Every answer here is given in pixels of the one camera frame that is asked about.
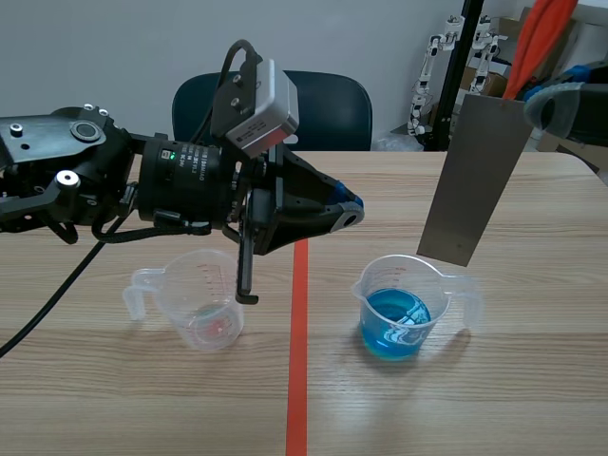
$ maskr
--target red tape line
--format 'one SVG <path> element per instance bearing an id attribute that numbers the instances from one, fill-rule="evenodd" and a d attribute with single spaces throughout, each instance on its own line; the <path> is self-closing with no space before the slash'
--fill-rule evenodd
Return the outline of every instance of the red tape line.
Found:
<path id="1" fill-rule="evenodd" d="M 294 247 L 285 456 L 306 456 L 308 437 L 308 240 Z"/>

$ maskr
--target plastic measuring cup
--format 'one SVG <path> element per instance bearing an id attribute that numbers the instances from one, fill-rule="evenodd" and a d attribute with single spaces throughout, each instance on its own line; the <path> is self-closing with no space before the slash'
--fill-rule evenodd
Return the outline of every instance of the plastic measuring cup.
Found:
<path id="1" fill-rule="evenodd" d="M 475 281 L 444 275 L 416 256 L 389 255 L 363 270 L 352 293 L 361 302 L 360 326 L 370 351 L 399 360 L 418 352 L 453 300 L 464 302 L 464 323 L 473 328 L 484 301 Z"/>
<path id="2" fill-rule="evenodd" d="M 133 320 L 145 318 L 143 294 L 151 293 L 183 340 L 193 349 L 219 350 L 243 329 L 235 301 L 237 263 L 223 252 L 197 250 L 161 269 L 133 273 L 123 299 Z"/>

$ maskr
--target blue liquid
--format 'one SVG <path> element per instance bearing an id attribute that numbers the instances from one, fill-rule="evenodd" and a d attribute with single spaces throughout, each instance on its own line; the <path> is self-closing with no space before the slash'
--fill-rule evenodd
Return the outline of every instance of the blue liquid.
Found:
<path id="1" fill-rule="evenodd" d="M 363 340 L 368 349 L 388 360 L 403 359 L 418 352 L 432 327 L 415 327 L 431 320 L 425 303 L 415 294 L 393 289 L 374 292 L 368 296 L 368 302 L 385 318 L 411 326 L 395 328 L 368 311 L 361 325 Z"/>

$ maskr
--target black pole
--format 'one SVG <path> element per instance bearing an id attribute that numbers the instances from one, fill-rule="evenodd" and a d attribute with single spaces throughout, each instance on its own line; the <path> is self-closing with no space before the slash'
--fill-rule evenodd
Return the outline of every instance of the black pole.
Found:
<path id="1" fill-rule="evenodd" d="M 482 14 L 484 0 L 465 0 L 462 15 L 465 18 L 460 40 L 454 46 L 449 57 L 446 78 L 441 90 L 441 98 L 437 106 L 437 114 L 433 129 L 425 139 L 425 150 L 447 150 L 449 146 L 449 124 L 456 103 L 460 82 L 465 72 L 466 59 L 470 52 L 475 29 Z"/>

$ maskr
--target plastic bag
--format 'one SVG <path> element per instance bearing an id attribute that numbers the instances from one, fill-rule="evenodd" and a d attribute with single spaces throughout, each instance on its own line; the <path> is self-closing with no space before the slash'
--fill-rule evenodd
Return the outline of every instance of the plastic bag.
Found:
<path id="1" fill-rule="evenodd" d="M 425 148 L 413 136 L 385 133 L 371 142 L 371 150 L 422 152 Z"/>

